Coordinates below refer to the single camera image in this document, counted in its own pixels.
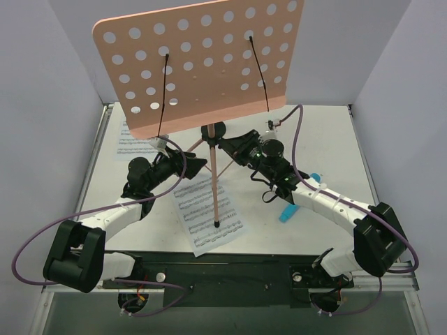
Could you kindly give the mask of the sheet music page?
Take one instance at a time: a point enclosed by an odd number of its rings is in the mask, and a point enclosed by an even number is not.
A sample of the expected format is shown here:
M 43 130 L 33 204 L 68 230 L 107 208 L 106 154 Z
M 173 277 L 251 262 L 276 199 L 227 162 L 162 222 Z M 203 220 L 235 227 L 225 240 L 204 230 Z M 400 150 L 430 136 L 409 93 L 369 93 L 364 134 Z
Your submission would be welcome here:
M 144 157 L 152 161 L 157 151 L 149 144 L 148 140 L 135 139 L 129 131 L 125 117 L 119 127 L 117 146 L 115 150 L 115 159 L 117 161 L 131 161 L 137 157 Z
M 221 183 L 214 201 L 212 178 L 201 173 L 183 179 L 170 193 L 193 254 L 198 258 L 247 232 L 233 197 Z

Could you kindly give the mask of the pink perforated music stand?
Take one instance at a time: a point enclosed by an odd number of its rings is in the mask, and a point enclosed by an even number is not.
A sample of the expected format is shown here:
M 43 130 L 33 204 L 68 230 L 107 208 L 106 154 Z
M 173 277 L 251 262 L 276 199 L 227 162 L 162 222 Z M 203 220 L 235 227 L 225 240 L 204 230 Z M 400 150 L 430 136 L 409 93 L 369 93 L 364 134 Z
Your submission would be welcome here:
M 210 1 L 99 20 L 92 37 L 139 140 L 286 104 L 303 1 Z

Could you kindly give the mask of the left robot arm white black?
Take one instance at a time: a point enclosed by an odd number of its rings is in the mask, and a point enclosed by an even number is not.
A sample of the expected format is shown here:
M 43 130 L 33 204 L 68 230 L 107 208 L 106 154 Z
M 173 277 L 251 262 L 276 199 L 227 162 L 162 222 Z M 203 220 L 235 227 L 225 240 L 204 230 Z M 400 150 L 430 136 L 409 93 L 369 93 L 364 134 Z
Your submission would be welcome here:
M 114 278 L 130 288 L 140 285 L 144 277 L 141 258 L 109 252 L 106 242 L 148 215 L 154 205 L 152 190 L 158 185 L 173 175 L 193 179 L 206 165 L 207 160 L 194 153 L 181 154 L 170 148 L 153 162 L 134 158 L 114 209 L 59 225 L 44 264 L 44 278 L 84 293 L 91 292 L 98 282 Z

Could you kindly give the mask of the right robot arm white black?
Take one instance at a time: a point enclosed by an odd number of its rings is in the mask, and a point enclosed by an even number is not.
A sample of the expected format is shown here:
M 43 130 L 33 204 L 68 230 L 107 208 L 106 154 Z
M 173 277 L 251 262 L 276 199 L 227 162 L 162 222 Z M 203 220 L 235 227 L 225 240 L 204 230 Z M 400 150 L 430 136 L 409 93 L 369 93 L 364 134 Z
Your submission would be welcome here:
M 348 246 L 330 248 L 315 259 L 312 277 L 319 285 L 359 270 L 380 278 L 406 250 L 402 227 L 391 206 L 345 198 L 308 174 L 294 170 L 284 158 L 280 141 L 262 141 L 252 130 L 239 137 L 221 138 L 217 144 L 235 163 L 251 169 L 251 180 L 266 184 L 276 198 L 310 209 L 352 236 Z

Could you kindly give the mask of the black microphone desk stand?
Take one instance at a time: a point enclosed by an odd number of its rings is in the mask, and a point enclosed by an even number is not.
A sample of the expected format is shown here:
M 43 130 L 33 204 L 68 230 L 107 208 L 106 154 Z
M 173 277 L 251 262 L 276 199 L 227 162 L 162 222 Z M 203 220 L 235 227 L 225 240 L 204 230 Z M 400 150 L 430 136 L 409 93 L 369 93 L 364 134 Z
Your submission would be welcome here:
M 206 126 L 202 126 L 200 128 L 201 131 L 201 135 L 202 135 L 202 139 L 204 141 L 208 141 L 209 137 L 209 133 L 208 133 L 208 125 Z M 224 122 L 220 121 L 220 122 L 216 122 L 214 124 L 214 137 L 217 140 L 220 140 L 224 135 L 226 134 L 226 125 Z

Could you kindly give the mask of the blue toy microphone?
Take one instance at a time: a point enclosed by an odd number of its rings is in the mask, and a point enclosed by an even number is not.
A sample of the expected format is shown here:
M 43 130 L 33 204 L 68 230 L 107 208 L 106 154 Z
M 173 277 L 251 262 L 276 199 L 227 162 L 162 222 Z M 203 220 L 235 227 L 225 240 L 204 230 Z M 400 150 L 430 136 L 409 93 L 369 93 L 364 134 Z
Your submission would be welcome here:
M 317 183 L 321 182 L 321 175 L 317 173 L 311 173 L 310 177 L 315 180 Z M 300 206 L 296 204 L 288 204 L 286 208 L 282 211 L 282 213 L 279 216 L 279 221 L 281 223 L 286 223 L 289 221 L 295 213 L 300 209 Z

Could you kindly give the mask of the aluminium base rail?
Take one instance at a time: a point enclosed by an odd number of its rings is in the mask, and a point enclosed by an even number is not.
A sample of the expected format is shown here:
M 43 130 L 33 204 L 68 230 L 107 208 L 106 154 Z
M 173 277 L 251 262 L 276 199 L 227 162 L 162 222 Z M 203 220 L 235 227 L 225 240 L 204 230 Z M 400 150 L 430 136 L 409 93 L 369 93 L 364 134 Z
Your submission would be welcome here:
M 236 270 L 231 274 L 228 270 L 225 270 L 223 274 L 213 274 L 210 271 L 205 271 L 205 273 L 195 277 L 193 274 L 187 273 L 177 275 L 174 271 L 168 270 L 166 278 L 171 279 L 174 285 L 189 286 L 190 288 L 197 288 L 201 284 L 221 287 L 224 285 L 241 286 L 243 284 L 256 283 L 271 288 L 277 282 L 285 283 L 298 289 L 311 290 L 312 292 L 326 292 L 338 287 L 341 287 L 343 290 L 363 290 L 368 292 L 373 292 L 379 288 L 390 292 L 415 292 L 419 290 L 416 275 L 413 273 L 391 274 L 387 272 L 381 278 L 377 278 L 370 276 L 365 271 L 355 271 L 351 275 L 333 279 L 331 283 L 318 282 L 316 279 L 312 279 L 308 270 L 295 270 L 288 276 L 283 275 L 281 278 L 278 276 L 274 277 L 274 275 L 279 275 L 279 271 L 268 270 L 267 275 L 265 279 L 262 279 L 259 274 L 243 274 L 240 270 Z

